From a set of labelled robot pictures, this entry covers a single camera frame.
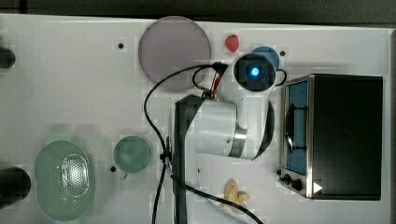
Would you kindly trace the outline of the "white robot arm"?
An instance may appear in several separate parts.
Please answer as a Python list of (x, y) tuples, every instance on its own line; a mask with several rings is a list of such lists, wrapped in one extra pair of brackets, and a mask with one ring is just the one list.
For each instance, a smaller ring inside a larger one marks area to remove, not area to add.
[(229, 64), (212, 63), (219, 83), (212, 90), (204, 89), (202, 96), (191, 94), (176, 102), (172, 178), (177, 186), (177, 224), (192, 220), (188, 192), (258, 219), (228, 194), (219, 198), (200, 189), (196, 156), (203, 153), (251, 161), (260, 157), (273, 139), (275, 115), (270, 95), (278, 86), (279, 65), (276, 52), (258, 49)]

